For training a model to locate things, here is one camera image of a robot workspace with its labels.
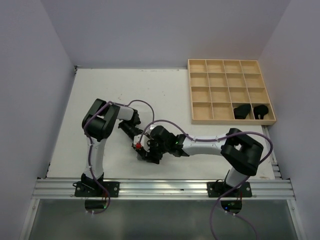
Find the black mounting plate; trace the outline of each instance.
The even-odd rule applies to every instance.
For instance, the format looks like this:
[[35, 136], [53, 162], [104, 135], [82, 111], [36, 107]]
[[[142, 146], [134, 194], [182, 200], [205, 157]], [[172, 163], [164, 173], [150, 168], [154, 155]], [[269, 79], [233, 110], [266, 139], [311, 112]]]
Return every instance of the black mounting plate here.
[[[222, 190], [224, 188], [223, 181], [209, 181], [206, 183], [206, 190], [208, 192], [209, 198], [218, 198], [223, 193], [225, 193], [227, 190]], [[242, 198], [251, 198], [252, 197], [252, 191], [251, 186], [249, 182], [245, 182], [242, 184], [241, 187], [239, 187], [237, 190], [234, 190], [230, 192], [228, 195], [225, 196], [225, 198], [237, 198], [240, 196], [239, 193], [242, 193]]]
[[[102, 181], [100, 182], [105, 189], [108, 190], [110, 198], [117, 198], [119, 196], [120, 182], [118, 181]], [[77, 181], [73, 184], [75, 187], [74, 196], [80, 198], [94, 198], [102, 197], [102, 190], [93, 189], [87, 185], [84, 185], [81, 181]]]

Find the wooden organizer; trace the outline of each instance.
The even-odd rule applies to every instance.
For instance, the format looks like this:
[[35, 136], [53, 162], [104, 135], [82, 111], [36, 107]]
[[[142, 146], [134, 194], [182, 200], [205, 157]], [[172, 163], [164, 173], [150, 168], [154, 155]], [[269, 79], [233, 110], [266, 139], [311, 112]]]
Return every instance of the wooden organizer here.
[[[273, 125], [273, 107], [256, 60], [189, 59], [193, 124]], [[250, 104], [246, 119], [235, 119], [234, 108]], [[269, 113], [255, 119], [253, 109], [266, 105]]]

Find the robotic arm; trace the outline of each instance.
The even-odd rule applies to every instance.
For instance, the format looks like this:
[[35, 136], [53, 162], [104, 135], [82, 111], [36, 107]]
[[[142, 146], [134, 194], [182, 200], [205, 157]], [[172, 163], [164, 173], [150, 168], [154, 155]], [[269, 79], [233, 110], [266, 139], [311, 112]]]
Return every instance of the robotic arm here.
[[[82, 128], [105, 104], [106, 102], [101, 99], [97, 99], [93, 103], [82, 121]], [[91, 153], [88, 152], [91, 156], [91, 166], [87, 161], [79, 186], [80, 188], [93, 190], [95, 193], [90, 197], [98, 197], [102, 194], [97, 183], [93, 181], [90, 167], [97, 180], [103, 183], [105, 144], [117, 119], [122, 120], [118, 128], [122, 129], [133, 140], [133, 149], [140, 158], [147, 162], [159, 164], [165, 153], [172, 154], [175, 157], [189, 157], [197, 154], [223, 156], [232, 165], [232, 169], [227, 173], [224, 181], [225, 189], [231, 189], [246, 177], [257, 174], [264, 147], [250, 136], [238, 135], [215, 142], [194, 141], [195, 139], [220, 139], [221, 137], [241, 132], [239, 129], [231, 128], [228, 133], [220, 136], [187, 137], [184, 134], [174, 135], [163, 126], [157, 125], [153, 128], [151, 127], [141, 136], [142, 130], [136, 127], [141, 123], [138, 111], [127, 106], [111, 104], [99, 116], [92, 119], [86, 127], [87, 134], [92, 138], [92, 151]]]

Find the wooden box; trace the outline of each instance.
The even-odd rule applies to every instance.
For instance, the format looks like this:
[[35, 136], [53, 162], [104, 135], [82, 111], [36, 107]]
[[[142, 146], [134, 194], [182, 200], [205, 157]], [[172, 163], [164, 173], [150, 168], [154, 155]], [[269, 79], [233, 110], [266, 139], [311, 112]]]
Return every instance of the wooden box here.
[[[258, 61], [189, 59], [188, 73], [193, 124], [273, 125], [276, 116]], [[234, 108], [250, 104], [246, 119], [235, 119]], [[255, 119], [254, 107], [268, 114]]]

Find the red object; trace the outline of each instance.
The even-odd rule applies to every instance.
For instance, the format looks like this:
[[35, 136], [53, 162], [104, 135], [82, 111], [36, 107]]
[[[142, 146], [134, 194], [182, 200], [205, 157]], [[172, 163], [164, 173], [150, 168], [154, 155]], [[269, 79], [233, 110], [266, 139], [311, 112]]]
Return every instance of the red object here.
[[137, 143], [136, 145], [135, 145], [135, 149], [140, 149], [141, 148], [141, 143]]

